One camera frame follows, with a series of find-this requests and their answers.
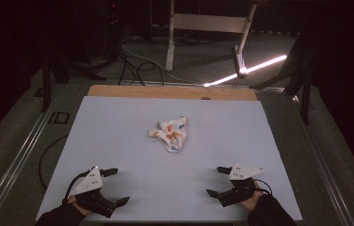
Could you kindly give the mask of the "aluminium floor rail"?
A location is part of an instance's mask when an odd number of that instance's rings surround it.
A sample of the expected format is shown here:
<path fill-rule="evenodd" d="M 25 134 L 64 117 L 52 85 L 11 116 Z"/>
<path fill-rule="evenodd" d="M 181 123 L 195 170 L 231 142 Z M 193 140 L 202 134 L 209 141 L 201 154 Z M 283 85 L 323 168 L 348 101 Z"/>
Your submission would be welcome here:
<path fill-rule="evenodd" d="M 324 158 L 324 155 L 322 154 L 322 150 L 316 142 L 310 125 L 306 124 L 305 122 L 303 122 L 302 124 L 306 136 L 310 140 L 312 146 L 312 152 L 314 155 L 317 170 L 327 190 L 330 202 L 334 207 L 335 213 L 337 214 L 339 221 L 341 222 L 342 226 L 354 226 L 354 218 L 352 217 L 350 211 L 347 208 L 346 201 L 342 195 L 342 192 L 332 176 L 327 161 Z"/>
<path fill-rule="evenodd" d="M 17 180 L 22 168 L 32 150 L 34 149 L 40 135 L 49 121 L 50 115 L 53 111 L 55 102 L 57 101 L 59 95 L 64 91 L 64 85 L 57 85 L 50 95 L 51 101 L 47 106 L 46 110 L 40 113 L 38 119 L 36 120 L 34 126 L 30 130 L 29 134 L 26 136 L 23 145 L 12 159 L 12 162 L 9 164 L 7 170 L 3 174 L 0 180 L 0 208 L 3 205 L 5 199 L 7 198 L 8 193 L 12 189 L 15 181 Z"/>

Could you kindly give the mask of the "person's left hand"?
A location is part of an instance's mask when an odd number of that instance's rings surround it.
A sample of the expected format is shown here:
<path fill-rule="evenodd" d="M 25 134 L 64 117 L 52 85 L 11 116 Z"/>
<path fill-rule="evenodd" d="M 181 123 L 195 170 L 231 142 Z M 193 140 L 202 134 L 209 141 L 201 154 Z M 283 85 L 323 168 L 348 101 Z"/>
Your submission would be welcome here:
<path fill-rule="evenodd" d="M 90 210 L 85 209 L 78 204 L 77 199 L 74 196 L 70 196 L 70 198 L 67 199 L 67 203 L 71 204 L 74 208 L 76 208 L 85 217 L 91 214 Z"/>

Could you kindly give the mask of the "white fruit-print pants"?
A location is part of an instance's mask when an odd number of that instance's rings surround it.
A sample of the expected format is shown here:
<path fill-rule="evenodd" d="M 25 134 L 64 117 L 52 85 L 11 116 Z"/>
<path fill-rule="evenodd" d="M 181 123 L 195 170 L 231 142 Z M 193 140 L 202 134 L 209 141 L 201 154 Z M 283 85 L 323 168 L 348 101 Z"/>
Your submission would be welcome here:
<path fill-rule="evenodd" d="M 169 153 L 178 153 L 181 151 L 187 138 L 187 123 L 187 117 L 161 121 L 157 124 L 156 128 L 149 132 L 149 136 L 164 141 L 165 149 Z"/>

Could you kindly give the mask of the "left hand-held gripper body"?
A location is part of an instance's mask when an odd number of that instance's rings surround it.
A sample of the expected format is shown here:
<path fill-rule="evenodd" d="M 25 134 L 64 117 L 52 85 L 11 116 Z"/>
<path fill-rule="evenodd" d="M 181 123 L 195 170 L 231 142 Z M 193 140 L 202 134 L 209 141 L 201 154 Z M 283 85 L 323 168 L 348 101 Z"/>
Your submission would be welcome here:
<path fill-rule="evenodd" d="M 78 204 L 93 213 L 110 218 L 116 204 L 103 197 L 101 189 L 103 178 L 100 169 L 93 167 L 91 170 L 80 173 L 72 183 L 82 178 L 82 181 L 73 189 L 71 195 L 77 199 Z"/>

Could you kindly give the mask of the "dark computer tower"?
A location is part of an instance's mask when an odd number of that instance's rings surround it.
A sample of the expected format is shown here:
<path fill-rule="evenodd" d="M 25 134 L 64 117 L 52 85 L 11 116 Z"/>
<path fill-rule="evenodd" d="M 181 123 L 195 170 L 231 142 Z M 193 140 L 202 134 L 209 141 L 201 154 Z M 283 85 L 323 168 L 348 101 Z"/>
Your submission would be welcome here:
<path fill-rule="evenodd" d="M 121 0 L 99 0 L 104 27 L 104 44 L 101 55 L 113 58 L 121 46 L 123 22 L 123 3 Z"/>

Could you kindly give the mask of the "wooden table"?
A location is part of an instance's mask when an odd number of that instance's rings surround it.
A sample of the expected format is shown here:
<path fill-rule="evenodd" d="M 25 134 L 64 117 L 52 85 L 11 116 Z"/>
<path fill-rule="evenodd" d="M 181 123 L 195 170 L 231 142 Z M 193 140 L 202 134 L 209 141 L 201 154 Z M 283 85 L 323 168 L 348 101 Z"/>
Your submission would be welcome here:
<path fill-rule="evenodd" d="M 93 85 L 88 96 L 257 101 L 250 89 Z"/>

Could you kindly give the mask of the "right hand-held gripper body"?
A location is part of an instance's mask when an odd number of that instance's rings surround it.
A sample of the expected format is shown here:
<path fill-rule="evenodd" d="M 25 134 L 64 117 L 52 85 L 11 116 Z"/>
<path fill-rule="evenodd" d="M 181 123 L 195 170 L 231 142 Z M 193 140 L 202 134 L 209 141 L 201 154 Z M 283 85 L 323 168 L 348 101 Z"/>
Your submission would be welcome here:
<path fill-rule="evenodd" d="M 228 175 L 232 188 L 219 193 L 218 200 L 223 207 L 249 199 L 255 190 L 253 177 L 264 171 L 263 168 L 235 164 Z"/>

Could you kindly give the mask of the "person's right hand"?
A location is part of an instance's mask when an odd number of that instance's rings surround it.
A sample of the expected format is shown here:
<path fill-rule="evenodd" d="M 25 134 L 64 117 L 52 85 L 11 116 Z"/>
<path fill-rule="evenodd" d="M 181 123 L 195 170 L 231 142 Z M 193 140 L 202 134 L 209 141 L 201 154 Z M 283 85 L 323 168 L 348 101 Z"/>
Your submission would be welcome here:
<path fill-rule="evenodd" d="M 241 202 L 240 204 L 249 212 L 253 211 L 257 205 L 257 202 L 259 201 L 260 197 L 264 195 L 264 192 L 260 189 L 260 187 L 255 184 L 255 190 L 253 192 L 253 195 Z"/>

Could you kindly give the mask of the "black metal stand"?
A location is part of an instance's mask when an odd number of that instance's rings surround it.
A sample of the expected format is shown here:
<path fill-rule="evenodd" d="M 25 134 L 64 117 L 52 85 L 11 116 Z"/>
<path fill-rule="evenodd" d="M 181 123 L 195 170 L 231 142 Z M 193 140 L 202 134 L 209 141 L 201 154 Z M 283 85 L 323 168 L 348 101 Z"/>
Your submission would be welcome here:
<path fill-rule="evenodd" d="M 65 69 L 66 66 L 77 70 L 90 79 L 105 81 L 104 77 L 90 72 L 59 52 L 44 52 L 42 54 L 42 112 L 45 112 L 52 102 L 51 73 L 60 83 L 67 83 L 70 76 Z"/>
<path fill-rule="evenodd" d="M 289 52 L 287 59 L 282 64 L 280 72 L 274 77 L 257 85 L 250 86 L 251 89 L 265 89 L 286 77 L 290 77 L 290 81 L 285 86 L 283 93 L 285 96 L 296 96 L 302 89 L 301 99 L 299 101 L 299 113 L 302 120 L 309 124 L 309 103 L 312 76 L 308 72 L 310 61 L 314 55 L 313 39 L 301 31 Z"/>

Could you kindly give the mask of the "white desk frame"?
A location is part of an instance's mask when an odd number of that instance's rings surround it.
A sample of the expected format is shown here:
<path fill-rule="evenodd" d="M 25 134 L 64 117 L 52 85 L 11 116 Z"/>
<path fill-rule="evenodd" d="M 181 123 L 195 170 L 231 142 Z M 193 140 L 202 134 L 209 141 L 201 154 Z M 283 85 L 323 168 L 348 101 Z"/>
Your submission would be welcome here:
<path fill-rule="evenodd" d="M 247 67 L 243 57 L 243 50 L 249 35 L 249 29 L 253 21 L 253 17 L 257 6 L 252 4 L 249 7 L 249 13 L 245 18 L 202 15 L 202 14 L 186 14 L 177 13 L 175 11 L 175 0 L 169 0 L 169 45 L 166 58 L 166 70 L 173 70 L 174 62 L 174 30 L 185 29 L 195 31 L 212 31 L 226 33 L 240 33 L 241 40 L 234 47 L 235 62 L 237 64 L 238 74 L 247 74 Z"/>

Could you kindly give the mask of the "pale blue table mat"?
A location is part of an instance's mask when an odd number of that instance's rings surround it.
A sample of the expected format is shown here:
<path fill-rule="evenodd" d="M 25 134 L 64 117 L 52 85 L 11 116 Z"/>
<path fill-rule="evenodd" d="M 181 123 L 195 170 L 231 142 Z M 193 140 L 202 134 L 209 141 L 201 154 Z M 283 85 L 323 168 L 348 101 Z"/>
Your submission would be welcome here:
<path fill-rule="evenodd" d="M 187 138 L 178 153 L 149 132 L 161 121 L 187 117 Z M 45 213 L 60 205 L 72 178 L 94 166 L 118 169 L 105 178 L 110 200 L 129 197 L 113 222 L 239 222 L 246 211 L 223 207 L 206 189 L 231 183 L 217 167 L 235 164 L 263 168 L 267 182 L 289 215 L 302 215 L 258 101 L 216 101 L 87 96 L 77 112 L 42 200 Z"/>

